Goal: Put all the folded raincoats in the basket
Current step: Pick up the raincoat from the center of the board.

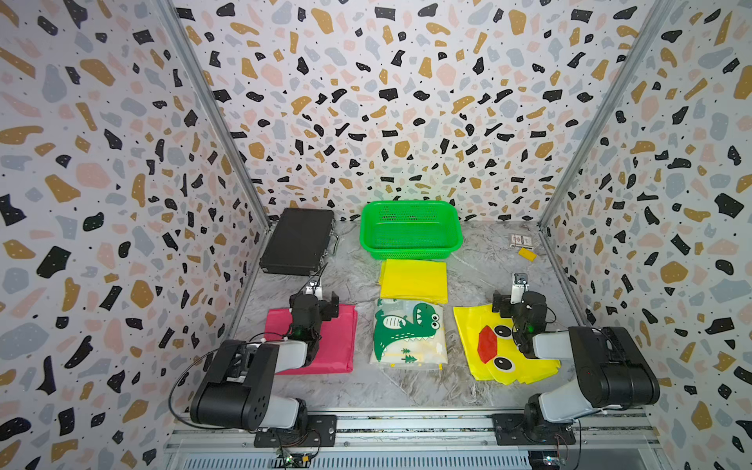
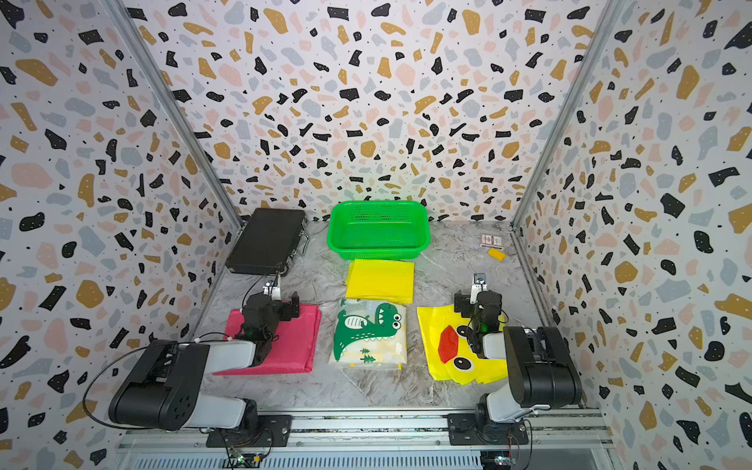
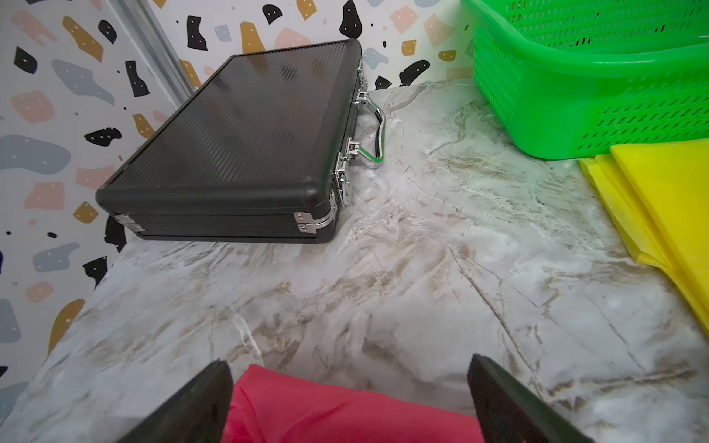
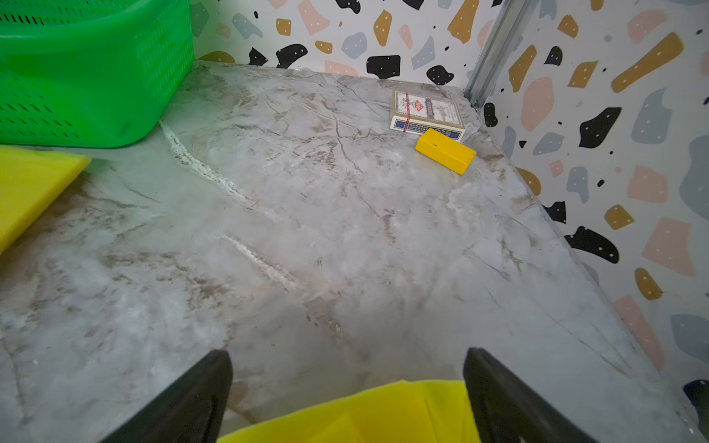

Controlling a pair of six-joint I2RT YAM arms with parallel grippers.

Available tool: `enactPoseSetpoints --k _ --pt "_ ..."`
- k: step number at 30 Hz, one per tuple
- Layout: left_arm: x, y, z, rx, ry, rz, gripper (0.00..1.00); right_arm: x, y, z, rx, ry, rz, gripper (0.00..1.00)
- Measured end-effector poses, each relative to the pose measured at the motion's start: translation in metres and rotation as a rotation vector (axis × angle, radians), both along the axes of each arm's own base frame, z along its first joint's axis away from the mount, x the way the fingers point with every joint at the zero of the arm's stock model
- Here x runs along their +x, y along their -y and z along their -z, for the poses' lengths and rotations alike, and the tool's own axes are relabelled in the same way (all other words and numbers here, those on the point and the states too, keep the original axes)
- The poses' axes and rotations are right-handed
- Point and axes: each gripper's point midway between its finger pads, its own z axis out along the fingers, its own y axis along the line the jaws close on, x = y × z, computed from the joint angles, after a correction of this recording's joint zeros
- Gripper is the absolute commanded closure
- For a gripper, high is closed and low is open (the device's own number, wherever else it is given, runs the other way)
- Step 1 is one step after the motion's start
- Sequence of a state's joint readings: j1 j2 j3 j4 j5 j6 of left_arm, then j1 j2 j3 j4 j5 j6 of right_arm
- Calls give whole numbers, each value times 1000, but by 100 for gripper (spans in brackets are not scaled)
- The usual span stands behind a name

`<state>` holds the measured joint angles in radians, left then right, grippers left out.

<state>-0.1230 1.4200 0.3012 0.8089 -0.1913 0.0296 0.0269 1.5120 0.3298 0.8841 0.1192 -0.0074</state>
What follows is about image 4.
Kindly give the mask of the plain yellow raincoat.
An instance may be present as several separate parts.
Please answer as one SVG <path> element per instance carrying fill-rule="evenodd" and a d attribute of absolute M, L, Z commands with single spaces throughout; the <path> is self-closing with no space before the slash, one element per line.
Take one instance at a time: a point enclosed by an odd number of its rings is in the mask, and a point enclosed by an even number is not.
<path fill-rule="evenodd" d="M 6 251 L 92 161 L 87 156 L 1 148 L 1 250 Z"/>

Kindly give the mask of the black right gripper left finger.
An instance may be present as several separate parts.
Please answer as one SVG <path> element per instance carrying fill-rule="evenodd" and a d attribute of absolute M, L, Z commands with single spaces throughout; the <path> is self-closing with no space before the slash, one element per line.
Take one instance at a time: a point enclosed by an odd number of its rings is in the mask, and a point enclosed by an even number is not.
<path fill-rule="evenodd" d="M 212 350 L 105 442 L 215 442 L 233 381 L 231 358 Z"/>

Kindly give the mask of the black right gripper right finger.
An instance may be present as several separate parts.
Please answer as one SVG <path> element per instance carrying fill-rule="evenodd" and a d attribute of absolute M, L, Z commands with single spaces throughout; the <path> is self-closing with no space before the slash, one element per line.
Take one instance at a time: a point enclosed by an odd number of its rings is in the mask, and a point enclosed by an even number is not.
<path fill-rule="evenodd" d="M 483 442 L 595 442 L 482 348 L 467 351 L 463 379 Z"/>

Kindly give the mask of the yellow duck raincoat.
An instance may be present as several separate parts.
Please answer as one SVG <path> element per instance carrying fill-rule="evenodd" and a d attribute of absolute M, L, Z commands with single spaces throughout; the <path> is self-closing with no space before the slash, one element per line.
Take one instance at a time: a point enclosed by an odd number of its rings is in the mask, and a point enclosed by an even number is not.
<path fill-rule="evenodd" d="M 249 426 L 221 442 L 478 442 L 465 384 L 399 381 Z"/>

